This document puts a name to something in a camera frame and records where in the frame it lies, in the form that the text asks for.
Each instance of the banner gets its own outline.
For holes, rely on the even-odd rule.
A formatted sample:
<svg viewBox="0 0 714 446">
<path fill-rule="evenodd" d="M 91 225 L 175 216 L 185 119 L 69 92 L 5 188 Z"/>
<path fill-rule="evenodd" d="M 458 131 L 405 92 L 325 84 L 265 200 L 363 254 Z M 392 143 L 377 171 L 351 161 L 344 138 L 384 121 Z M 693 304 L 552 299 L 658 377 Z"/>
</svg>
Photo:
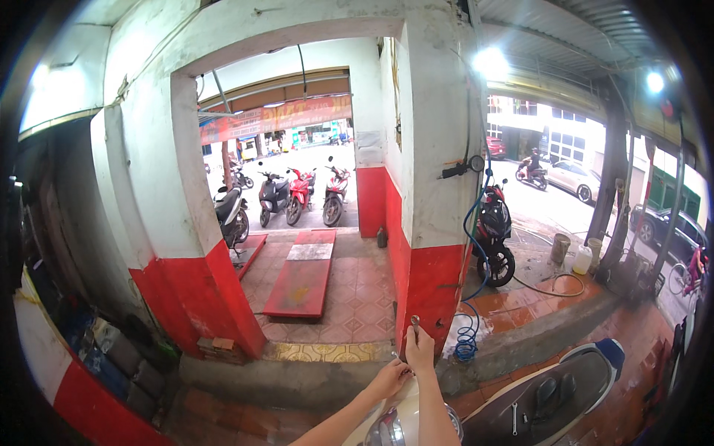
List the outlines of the banner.
<svg viewBox="0 0 714 446">
<path fill-rule="evenodd" d="M 201 127 L 201 145 L 218 143 L 287 128 L 315 126 L 352 117 L 351 96 L 327 96 L 307 101 L 285 102 L 277 107 L 260 107 L 239 115 L 225 116 Z"/>
</svg>

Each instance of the blue coiled hose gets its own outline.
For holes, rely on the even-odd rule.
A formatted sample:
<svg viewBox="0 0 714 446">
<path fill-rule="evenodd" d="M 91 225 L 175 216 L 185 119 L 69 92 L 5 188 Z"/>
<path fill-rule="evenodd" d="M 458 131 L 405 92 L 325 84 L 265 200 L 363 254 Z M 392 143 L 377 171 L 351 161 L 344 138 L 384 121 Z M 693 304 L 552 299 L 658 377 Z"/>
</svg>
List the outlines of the blue coiled hose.
<svg viewBox="0 0 714 446">
<path fill-rule="evenodd" d="M 488 159 L 488 170 L 486 171 L 486 182 L 484 183 L 485 185 L 488 185 L 488 181 L 491 179 L 492 176 L 492 171 L 491 171 L 491 153 L 489 152 L 488 148 L 486 148 L 486 158 Z M 471 216 L 471 214 L 474 212 L 476 209 L 476 206 L 480 203 L 484 192 L 486 191 L 486 187 L 481 188 L 481 193 L 478 195 L 478 198 L 476 201 L 473 203 L 473 206 L 471 206 L 471 209 L 468 210 L 466 213 L 466 217 L 463 219 L 463 232 L 468 235 L 468 238 L 471 240 L 471 242 L 476 245 L 478 250 L 481 252 L 481 258 L 486 261 L 486 278 L 483 280 L 481 283 L 481 286 L 478 287 L 478 289 L 470 296 L 468 296 L 466 299 L 462 299 L 461 302 L 465 303 L 468 305 L 468 307 L 473 310 L 473 314 L 476 315 L 476 329 L 473 328 L 473 317 L 471 315 L 467 315 L 466 313 L 457 313 L 457 316 L 466 316 L 469 319 L 469 325 L 464 325 L 463 327 L 459 328 L 457 330 L 458 336 L 456 337 L 456 348 L 453 351 L 453 354 L 456 356 L 456 358 L 462 362 L 470 361 L 476 356 L 476 351 L 478 348 L 476 348 L 476 333 L 478 333 L 478 329 L 481 327 L 481 319 L 478 317 L 478 311 L 468 303 L 468 300 L 473 299 L 477 294 L 481 292 L 484 286 L 486 286 L 486 280 L 488 279 L 488 274 L 489 274 L 489 266 L 488 266 L 488 259 L 486 258 L 486 252 L 483 250 L 481 245 L 478 244 L 476 239 L 471 235 L 471 232 L 467 229 L 466 227 L 466 222 L 468 221 L 468 218 Z"/>
</svg>

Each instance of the red motorcycle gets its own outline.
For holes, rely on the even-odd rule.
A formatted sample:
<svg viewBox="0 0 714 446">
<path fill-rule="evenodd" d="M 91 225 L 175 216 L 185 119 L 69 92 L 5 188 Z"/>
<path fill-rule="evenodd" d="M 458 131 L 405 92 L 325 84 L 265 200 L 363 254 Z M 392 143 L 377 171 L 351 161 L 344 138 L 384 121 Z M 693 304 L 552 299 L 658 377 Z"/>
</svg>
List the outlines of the red motorcycle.
<svg viewBox="0 0 714 446">
<path fill-rule="evenodd" d="M 288 167 L 286 171 L 287 173 L 295 172 L 298 176 L 296 180 L 290 183 L 290 199 L 285 211 L 285 217 L 290 226 L 295 226 L 300 220 L 300 215 L 302 215 L 304 208 L 310 206 L 312 210 L 310 198 L 315 193 L 316 170 L 317 168 L 314 168 L 311 172 L 300 173 L 298 169 Z"/>
<path fill-rule="evenodd" d="M 347 194 L 347 178 L 350 178 L 350 173 L 347 169 L 340 169 L 335 166 L 325 166 L 335 174 L 327 182 L 325 189 L 325 205 L 322 211 L 322 221 L 328 228 L 337 226 L 342 216 L 343 204 L 345 195 Z"/>
</svg>

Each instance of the corrugated metal roof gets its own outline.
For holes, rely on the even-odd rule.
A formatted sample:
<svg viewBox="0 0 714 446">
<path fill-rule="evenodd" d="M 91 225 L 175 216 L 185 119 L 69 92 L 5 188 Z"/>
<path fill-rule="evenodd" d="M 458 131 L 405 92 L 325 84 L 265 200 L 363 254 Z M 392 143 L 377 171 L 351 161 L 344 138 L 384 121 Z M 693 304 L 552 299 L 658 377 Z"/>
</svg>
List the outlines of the corrugated metal roof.
<svg viewBox="0 0 714 446">
<path fill-rule="evenodd" d="M 577 83 L 662 59 L 623 0 L 480 0 L 478 10 L 488 44 L 509 62 L 529 55 L 532 68 L 537 57 Z"/>
</svg>

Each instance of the light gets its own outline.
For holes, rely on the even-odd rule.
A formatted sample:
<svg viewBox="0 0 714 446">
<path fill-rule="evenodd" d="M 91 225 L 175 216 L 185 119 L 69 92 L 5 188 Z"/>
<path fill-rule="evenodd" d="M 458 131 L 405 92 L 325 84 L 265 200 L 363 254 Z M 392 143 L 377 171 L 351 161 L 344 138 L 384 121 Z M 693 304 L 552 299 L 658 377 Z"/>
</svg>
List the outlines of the light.
<svg viewBox="0 0 714 446">
<path fill-rule="evenodd" d="M 505 81 L 511 70 L 501 50 L 490 46 L 476 54 L 473 67 L 488 81 Z"/>
<path fill-rule="evenodd" d="M 42 88 L 47 78 L 49 77 L 49 67 L 45 64 L 39 64 L 32 73 L 32 86 L 34 88 Z"/>
<path fill-rule="evenodd" d="M 649 73 L 647 75 L 647 87 L 649 87 L 650 91 L 653 93 L 659 93 L 663 88 L 665 88 L 664 79 L 662 79 L 662 76 L 659 73 Z"/>
</svg>

